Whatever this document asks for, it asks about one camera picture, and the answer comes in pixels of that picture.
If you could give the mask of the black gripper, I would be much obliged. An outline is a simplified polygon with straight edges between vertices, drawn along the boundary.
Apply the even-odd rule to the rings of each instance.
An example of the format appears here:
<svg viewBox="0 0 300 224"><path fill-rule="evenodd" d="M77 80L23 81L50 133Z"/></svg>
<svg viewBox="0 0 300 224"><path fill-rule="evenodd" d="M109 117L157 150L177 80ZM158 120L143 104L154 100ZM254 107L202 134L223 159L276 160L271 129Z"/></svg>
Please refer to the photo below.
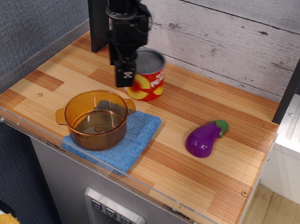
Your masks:
<svg viewBox="0 0 300 224"><path fill-rule="evenodd" d="M136 50L147 44L152 16L145 5L131 7L129 13L108 11L110 62L115 66L116 87L131 87L136 73Z"/></svg>

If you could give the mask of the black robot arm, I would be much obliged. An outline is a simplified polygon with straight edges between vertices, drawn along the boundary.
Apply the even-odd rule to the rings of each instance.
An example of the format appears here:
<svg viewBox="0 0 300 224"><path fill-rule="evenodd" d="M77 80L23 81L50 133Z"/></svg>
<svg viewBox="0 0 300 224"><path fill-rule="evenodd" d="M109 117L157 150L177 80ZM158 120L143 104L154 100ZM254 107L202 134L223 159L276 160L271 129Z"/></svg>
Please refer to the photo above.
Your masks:
<svg viewBox="0 0 300 224"><path fill-rule="evenodd" d="M141 0L108 0L109 53L117 87L134 84L137 49L146 45L152 16Z"/></svg>

